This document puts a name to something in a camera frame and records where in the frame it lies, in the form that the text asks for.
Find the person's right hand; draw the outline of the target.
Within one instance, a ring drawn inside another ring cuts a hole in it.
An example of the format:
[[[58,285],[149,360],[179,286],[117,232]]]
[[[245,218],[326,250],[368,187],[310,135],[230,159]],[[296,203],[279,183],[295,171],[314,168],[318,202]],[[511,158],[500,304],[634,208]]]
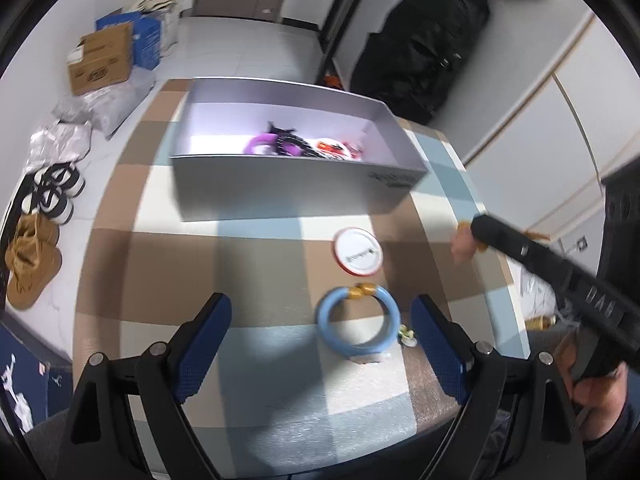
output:
[[[604,437],[622,414],[627,401],[628,366],[620,363],[614,372],[604,377],[574,382],[570,369],[577,360],[576,342],[574,333],[567,334],[553,355],[570,400],[587,410],[585,418],[578,424],[582,437],[586,441],[594,441]]]

